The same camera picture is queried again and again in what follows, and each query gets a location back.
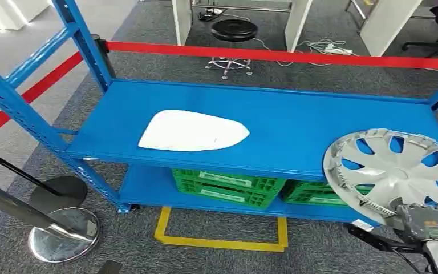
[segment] black stool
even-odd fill
[[[235,43],[253,39],[256,36],[256,33],[258,33],[258,27],[249,21],[230,19],[214,23],[210,28],[210,31],[212,35],[219,40]],[[216,58],[213,57],[205,68],[210,69],[212,67],[211,65],[215,65],[224,69],[224,75],[222,76],[224,80],[227,80],[229,70],[246,68],[248,70],[246,74],[253,74],[249,67],[249,64],[251,64],[251,60],[249,59],[219,59],[220,60],[216,60]]]

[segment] red barrier tape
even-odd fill
[[[63,76],[76,67],[82,60],[83,57],[79,52],[76,52],[52,72],[47,74],[38,83],[34,84],[34,86],[24,92],[22,98],[28,103],[36,100],[37,97],[40,97],[46,90],[63,78]],[[0,127],[2,127],[9,120],[9,116],[7,116],[7,114],[5,114],[3,111],[0,111]]]
[[[107,45],[110,50],[133,51],[136,53],[159,53],[200,57],[225,57],[347,66],[398,67],[405,69],[438,69],[438,58],[326,55],[314,53],[288,53],[285,51],[227,49],[219,47],[176,46],[113,41],[107,42]]]

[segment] chrome round base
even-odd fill
[[[100,223],[92,212],[72,207],[54,211],[48,216],[81,235],[87,235],[91,240],[58,237],[47,232],[47,229],[34,227],[29,234],[28,245],[31,253],[39,260],[47,263],[71,261],[85,255],[98,242]]]

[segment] lower shelf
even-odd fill
[[[130,165],[120,189],[120,201],[148,206],[170,206],[230,213],[285,216],[299,219],[352,222],[361,219],[378,225],[350,207],[286,204],[277,197],[267,209],[187,195],[176,188],[170,168]]]

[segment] desk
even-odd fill
[[[420,5],[438,6],[438,0],[378,0],[360,31],[370,55],[382,56]]]
[[[286,48],[289,52],[293,52],[296,49],[312,1],[313,0],[274,0],[274,2],[291,2],[290,16],[285,27]],[[192,4],[190,0],[172,0],[172,8],[177,44],[183,46],[185,45],[193,22]]]

